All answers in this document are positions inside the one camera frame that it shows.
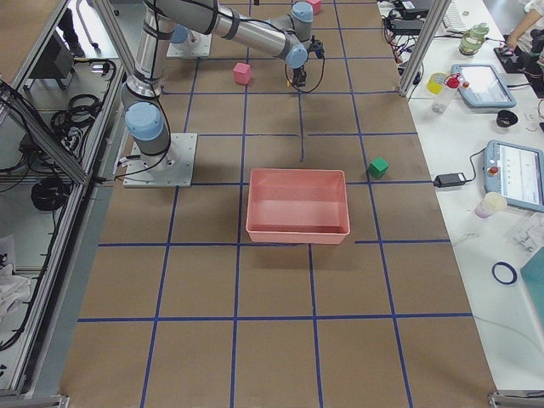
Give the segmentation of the teach pendant far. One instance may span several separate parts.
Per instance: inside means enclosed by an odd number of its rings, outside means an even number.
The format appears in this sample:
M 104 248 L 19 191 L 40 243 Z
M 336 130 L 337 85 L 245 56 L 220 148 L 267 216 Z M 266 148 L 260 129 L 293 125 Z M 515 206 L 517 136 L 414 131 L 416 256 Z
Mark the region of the teach pendant far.
M 491 64 L 454 64 L 450 73 L 459 73 L 468 87 L 459 93 L 466 105 L 474 110 L 513 108 L 517 101 Z

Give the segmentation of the black power adapter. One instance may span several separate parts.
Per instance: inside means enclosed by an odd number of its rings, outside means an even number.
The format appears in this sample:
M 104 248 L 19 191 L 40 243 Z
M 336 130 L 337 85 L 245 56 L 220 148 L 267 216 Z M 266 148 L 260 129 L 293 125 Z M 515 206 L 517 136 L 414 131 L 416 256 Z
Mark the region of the black power adapter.
M 442 173 L 435 177 L 433 186 L 436 188 L 449 188 L 462 186 L 467 182 L 463 173 Z

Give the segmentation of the green water bottle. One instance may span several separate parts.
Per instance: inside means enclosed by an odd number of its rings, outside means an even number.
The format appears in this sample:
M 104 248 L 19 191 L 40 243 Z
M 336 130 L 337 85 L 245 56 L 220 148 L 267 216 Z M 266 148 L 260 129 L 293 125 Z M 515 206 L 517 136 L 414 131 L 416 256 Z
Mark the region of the green water bottle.
M 460 54 L 464 56 L 475 55 L 484 44 L 489 30 L 488 24 L 482 22 L 465 31 L 458 47 Z

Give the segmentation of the pink cube near left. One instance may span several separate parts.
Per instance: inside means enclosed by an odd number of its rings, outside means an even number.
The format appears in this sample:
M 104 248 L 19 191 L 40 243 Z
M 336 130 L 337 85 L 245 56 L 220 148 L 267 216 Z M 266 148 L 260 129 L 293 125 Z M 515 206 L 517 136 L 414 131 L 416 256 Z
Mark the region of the pink cube near left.
M 317 14 L 320 13 L 321 5 L 322 5 L 321 0 L 307 0 L 307 3 L 309 3 L 311 5 L 314 15 L 317 15 Z

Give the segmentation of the pink cube centre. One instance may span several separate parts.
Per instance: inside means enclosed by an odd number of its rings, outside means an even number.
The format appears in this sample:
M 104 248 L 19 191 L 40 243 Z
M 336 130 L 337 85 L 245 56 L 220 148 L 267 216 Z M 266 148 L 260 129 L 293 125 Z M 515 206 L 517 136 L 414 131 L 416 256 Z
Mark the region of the pink cube centre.
M 232 69 L 234 82 L 247 85 L 252 80 L 252 67 L 249 64 L 237 62 Z

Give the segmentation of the green cube near bin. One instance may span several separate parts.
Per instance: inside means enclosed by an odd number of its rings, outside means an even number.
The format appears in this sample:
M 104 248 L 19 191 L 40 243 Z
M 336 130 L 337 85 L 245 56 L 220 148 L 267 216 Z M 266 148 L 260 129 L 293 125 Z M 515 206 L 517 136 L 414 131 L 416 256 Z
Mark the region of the green cube near bin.
M 389 163 L 381 156 L 374 158 L 369 162 L 367 173 L 374 179 L 380 179 L 389 169 Z

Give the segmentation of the pink cube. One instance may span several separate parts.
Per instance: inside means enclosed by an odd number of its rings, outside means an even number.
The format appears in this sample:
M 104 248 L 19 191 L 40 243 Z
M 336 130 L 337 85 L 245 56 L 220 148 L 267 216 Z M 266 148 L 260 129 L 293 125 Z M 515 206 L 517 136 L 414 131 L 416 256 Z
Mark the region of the pink cube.
M 232 69 L 234 82 L 247 85 L 252 80 L 252 67 L 249 64 L 237 62 Z
M 307 0 L 307 3 L 309 3 L 311 5 L 314 15 L 317 15 L 317 14 L 320 13 L 321 5 L 322 5 L 321 0 Z

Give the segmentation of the blue tape roll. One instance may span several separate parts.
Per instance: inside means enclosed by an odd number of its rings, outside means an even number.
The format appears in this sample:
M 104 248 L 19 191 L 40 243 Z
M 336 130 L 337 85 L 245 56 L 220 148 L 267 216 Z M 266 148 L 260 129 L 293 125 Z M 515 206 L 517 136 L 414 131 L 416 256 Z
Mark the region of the blue tape roll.
M 494 280 L 500 285 L 511 286 L 518 281 L 518 272 L 510 264 L 504 261 L 494 263 L 491 267 Z

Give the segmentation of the black bowl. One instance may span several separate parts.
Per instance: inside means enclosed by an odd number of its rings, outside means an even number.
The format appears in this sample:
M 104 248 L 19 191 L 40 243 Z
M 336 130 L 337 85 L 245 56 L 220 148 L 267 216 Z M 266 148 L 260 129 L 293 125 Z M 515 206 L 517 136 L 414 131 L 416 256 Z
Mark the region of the black bowl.
M 496 115 L 496 125 L 499 128 L 510 128 L 517 124 L 518 116 L 510 110 L 499 110 Z

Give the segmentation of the teach pendant near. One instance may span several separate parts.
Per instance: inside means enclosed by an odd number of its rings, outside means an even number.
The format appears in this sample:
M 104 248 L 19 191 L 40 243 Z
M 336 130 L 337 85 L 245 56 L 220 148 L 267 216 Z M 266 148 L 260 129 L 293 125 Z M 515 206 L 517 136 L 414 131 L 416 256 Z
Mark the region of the teach pendant near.
M 510 206 L 543 212 L 543 152 L 491 140 L 484 149 L 484 190 L 504 196 Z

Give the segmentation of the teach pendant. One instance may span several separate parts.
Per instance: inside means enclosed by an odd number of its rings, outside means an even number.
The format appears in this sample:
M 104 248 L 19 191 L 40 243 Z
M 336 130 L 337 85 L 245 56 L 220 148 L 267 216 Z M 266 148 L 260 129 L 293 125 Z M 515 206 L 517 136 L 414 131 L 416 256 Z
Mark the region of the teach pendant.
M 484 190 L 504 196 L 510 206 L 543 212 L 543 152 L 491 140 L 484 149 Z
M 513 108 L 517 101 L 491 64 L 454 64 L 450 73 L 459 73 L 468 87 L 459 93 L 466 105 L 474 110 Z

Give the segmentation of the aluminium frame post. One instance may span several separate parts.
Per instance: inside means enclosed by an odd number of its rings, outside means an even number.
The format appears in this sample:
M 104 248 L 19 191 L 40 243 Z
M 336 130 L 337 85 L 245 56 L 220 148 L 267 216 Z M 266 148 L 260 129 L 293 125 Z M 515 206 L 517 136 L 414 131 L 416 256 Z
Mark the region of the aluminium frame post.
M 449 8 L 451 0 L 438 0 L 431 6 L 428 17 L 423 25 L 418 39 L 416 40 L 416 46 L 409 58 L 400 83 L 398 86 L 398 92 L 401 96 L 408 94 L 409 88 L 413 85 L 413 81 L 417 76 L 424 57 L 428 51 L 428 48 L 433 41 L 436 31 L 439 29 L 441 21 Z

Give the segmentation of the white cup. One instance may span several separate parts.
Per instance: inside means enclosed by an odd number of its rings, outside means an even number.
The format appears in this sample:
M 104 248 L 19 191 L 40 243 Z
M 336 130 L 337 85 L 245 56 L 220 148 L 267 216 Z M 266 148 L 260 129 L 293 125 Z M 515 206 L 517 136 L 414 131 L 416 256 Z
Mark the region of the white cup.
M 507 199 L 497 192 L 488 192 L 475 207 L 474 212 L 480 218 L 490 216 L 507 208 Z

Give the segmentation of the pink plastic bin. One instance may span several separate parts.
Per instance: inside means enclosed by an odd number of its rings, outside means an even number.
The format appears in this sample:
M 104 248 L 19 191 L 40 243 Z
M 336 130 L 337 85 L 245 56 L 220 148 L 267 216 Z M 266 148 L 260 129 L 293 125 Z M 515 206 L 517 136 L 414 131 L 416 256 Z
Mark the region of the pink plastic bin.
M 246 232 L 253 242 L 341 243 L 350 234 L 344 172 L 254 168 Z

